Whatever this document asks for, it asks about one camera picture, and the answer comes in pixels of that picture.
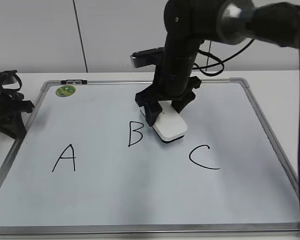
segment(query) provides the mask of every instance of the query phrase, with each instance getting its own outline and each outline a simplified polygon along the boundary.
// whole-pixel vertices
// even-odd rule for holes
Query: green sticker
[[[55,94],[59,97],[69,97],[72,94],[74,94],[76,92],[76,88],[74,86],[71,85],[65,85],[65,86],[61,86],[59,87],[56,91]]]

